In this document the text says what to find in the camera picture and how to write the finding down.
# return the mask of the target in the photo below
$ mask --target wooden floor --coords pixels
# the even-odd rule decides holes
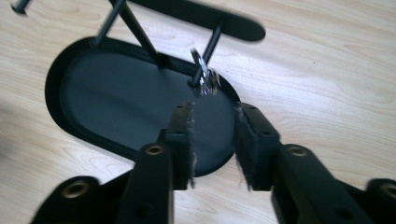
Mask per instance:
[[[313,150],[363,189],[396,179],[395,1],[202,1],[255,19],[260,43],[224,36],[210,66],[272,121],[282,142]],[[210,32],[131,5],[158,51],[191,61]],[[106,0],[37,0],[28,17],[0,2],[0,222],[28,223],[64,180],[102,182],[132,164],[65,133],[47,110],[46,76],[69,44],[96,35]],[[118,21],[109,34],[136,43]],[[235,158],[176,192],[175,223],[276,223],[268,192],[249,192]]]

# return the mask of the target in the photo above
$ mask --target screw hole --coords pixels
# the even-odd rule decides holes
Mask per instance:
[[[85,194],[88,189],[90,188],[90,185],[83,181],[83,180],[78,180],[74,182],[73,184],[67,186],[64,191],[62,191],[62,195],[65,198],[72,199],[72,198],[77,198],[83,194]]]
[[[291,147],[289,148],[289,152],[294,156],[306,156],[306,151],[299,147]]]
[[[146,152],[151,156],[155,156],[155,155],[163,153],[163,148],[162,147],[149,147],[148,149],[146,149]]]

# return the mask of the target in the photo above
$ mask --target black mount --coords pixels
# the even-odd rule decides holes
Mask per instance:
[[[175,80],[167,83],[170,86],[176,86],[175,83],[179,82],[184,82],[186,86],[188,81],[195,88],[203,71],[197,64],[158,53],[127,7],[126,0],[110,2],[113,10],[99,34],[79,40],[55,60],[49,71],[46,100],[52,117],[65,131],[134,160],[135,167],[103,185],[90,176],[78,176],[63,182],[39,208],[33,223],[173,223],[173,190],[185,190],[189,184],[193,186],[195,175],[206,175],[220,168],[232,156],[232,147],[249,187],[273,192],[272,201],[279,223],[396,222],[396,181],[374,179],[366,190],[359,190],[336,180],[308,148],[281,144],[276,129],[260,110],[253,105],[238,103],[236,92],[225,79],[220,81],[222,94],[212,98],[216,99],[213,101],[191,97],[198,102],[196,105],[190,101],[177,105],[184,99],[177,95],[187,95],[188,92],[178,85],[176,91],[148,107],[134,105],[134,101],[140,98],[134,98],[133,102],[129,98],[138,95],[147,86],[143,85],[140,89],[138,86],[141,84],[133,86],[135,79],[130,79],[119,70],[125,69],[127,74],[141,71],[134,74],[134,78],[149,80],[149,84],[158,82],[159,86],[150,86],[152,90],[160,89],[168,78]],[[261,40],[265,36],[265,31],[254,21],[191,1],[131,2],[212,30],[213,35],[203,56],[205,63],[209,62],[221,34],[246,41]],[[28,3],[29,0],[21,0],[12,8],[25,14]],[[117,15],[122,17],[142,48],[106,37]],[[87,66],[108,62],[113,67]],[[113,83],[114,78],[107,78],[108,74],[117,77],[118,82]],[[145,79],[149,74],[154,77]],[[122,95],[114,96],[111,85],[116,90],[136,88],[138,91],[123,98]],[[164,92],[158,91],[156,94],[166,94],[172,89],[166,87],[162,90]],[[102,95],[92,96],[91,91]],[[124,107],[118,106],[122,104],[140,108],[143,115],[160,110],[150,119],[161,124],[156,126],[147,122],[134,129],[125,126],[114,132],[114,127],[109,123],[116,123],[118,127],[128,122],[138,123],[144,118],[137,116],[130,120],[132,114],[139,113],[135,109],[134,113],[123,115]],[[171,111],[169,107],[175,107],[173,114],[166,114]],[[104,112],[96,113],[90,108]],[[228,119],[217,123],[218,119],[227,116]],[[111,122],[98,123],[95,119]],[[164,128],[163,123],[167,120],[171,121]],[[200,126],[205,123],[215,123],[208,130],[223,129],[207,132],[207,127]],[[206,139],[213,133],[227,131],[231,134],[224,140],[217,135],[215,140]],[[196,134],[198,142],[200,136],[205,139],[200,143],[225,145],[226,149],[209,147],[210,150],[205,151],[202,149],[205,146],[196,150],[196,145],[191,141]],[[134,142],[139,142],[139,138],[146,135],[155,135],[156,141],[148,145],[146,140],[139,142],[140,149],[135,150],[127,141],[136,135]],[[210,158],[216,153],[220,160],[211,161]],[[198,158],[198,169],[194,167],[194,156]]]

